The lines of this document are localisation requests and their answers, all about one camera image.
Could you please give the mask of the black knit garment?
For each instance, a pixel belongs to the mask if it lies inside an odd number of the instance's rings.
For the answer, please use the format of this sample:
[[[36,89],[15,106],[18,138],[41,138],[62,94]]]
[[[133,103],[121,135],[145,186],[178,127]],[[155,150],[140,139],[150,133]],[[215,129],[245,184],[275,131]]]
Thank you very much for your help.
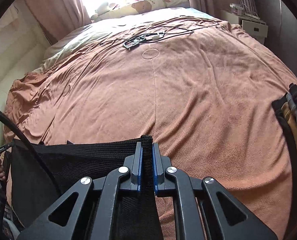
[[[162,239],[153,192],[152,138],[103,144],[25,146],[19,140],[11,150],[12,208],[24,230],[81,178],[103,178],[123,166],[142,144],[141,190],[119,201],[113,239]]]

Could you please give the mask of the beige bed sheet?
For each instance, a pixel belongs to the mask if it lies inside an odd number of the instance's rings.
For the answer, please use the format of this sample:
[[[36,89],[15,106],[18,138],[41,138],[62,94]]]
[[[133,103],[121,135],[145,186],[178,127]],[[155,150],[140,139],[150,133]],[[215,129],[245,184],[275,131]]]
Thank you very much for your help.
[[[43,73],[54,64],[77,52],[85,45],[94,41],[101,41],[106,37],[119,32],[131,30],[137,26],[152,24],[162,20],[168,20],[179,16],[193,16],[213,20],[214,17],[205,12],[193,8],[165,8],[139,15],[129,15],[122,18],[110,18],[80,27],[56,44],[46,49],[40,66],[33,70],[35,73]]]

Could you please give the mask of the cartoon bear pillow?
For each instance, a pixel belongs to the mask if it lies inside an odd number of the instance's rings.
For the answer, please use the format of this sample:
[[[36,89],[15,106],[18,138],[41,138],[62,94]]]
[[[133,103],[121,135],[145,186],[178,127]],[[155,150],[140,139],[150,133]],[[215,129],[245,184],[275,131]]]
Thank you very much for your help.
[[[189,0],[140,0],[132,2],[121,8],[110,10],[102,15],[94,14],[91,16],[93,22],[106,20],[110,18],[122,18],[130,15],[144,14],[164,8],[184,7],[189,8]]]

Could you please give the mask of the stack of folded clothes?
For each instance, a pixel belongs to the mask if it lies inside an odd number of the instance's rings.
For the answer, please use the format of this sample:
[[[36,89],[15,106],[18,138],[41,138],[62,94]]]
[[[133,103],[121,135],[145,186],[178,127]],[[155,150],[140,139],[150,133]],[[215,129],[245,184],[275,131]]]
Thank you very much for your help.
[[[275,117],[282,128],[292,167],[292,202],[287,231],[297,226],[297,85],[290,84],[289,92],[272,102]]]

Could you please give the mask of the orange-brown fleece blanket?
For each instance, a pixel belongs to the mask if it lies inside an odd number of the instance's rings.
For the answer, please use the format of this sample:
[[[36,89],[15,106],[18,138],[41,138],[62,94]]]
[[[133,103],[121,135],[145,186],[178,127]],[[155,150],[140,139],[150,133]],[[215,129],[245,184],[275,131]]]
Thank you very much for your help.
[[[180,16],[16,80],[5,112],[47,145],[151,135],[174,166],[217,179],[283,239],[292,168],[272,102],[291,83],[292,71],[239,26]]]

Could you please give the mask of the pink curtain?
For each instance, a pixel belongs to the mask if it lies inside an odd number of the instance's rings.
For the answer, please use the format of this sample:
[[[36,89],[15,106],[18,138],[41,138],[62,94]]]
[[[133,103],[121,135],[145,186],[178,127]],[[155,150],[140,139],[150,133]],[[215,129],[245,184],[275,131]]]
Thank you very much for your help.
[[[24,0],[51,44],[91,23],[82,0]]]

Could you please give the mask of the white bedside cabinet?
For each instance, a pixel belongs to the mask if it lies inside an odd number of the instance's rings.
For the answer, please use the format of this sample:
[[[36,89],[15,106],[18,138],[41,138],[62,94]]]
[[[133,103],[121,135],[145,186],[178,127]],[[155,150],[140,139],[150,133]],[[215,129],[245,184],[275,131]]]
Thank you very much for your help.
[[[268,35],[268,25],[257,13],[255,0],[238,0],[230,3],[230,11],[221,10],[221,19],[230,24],[238,24],[260,44],[264,44]]]

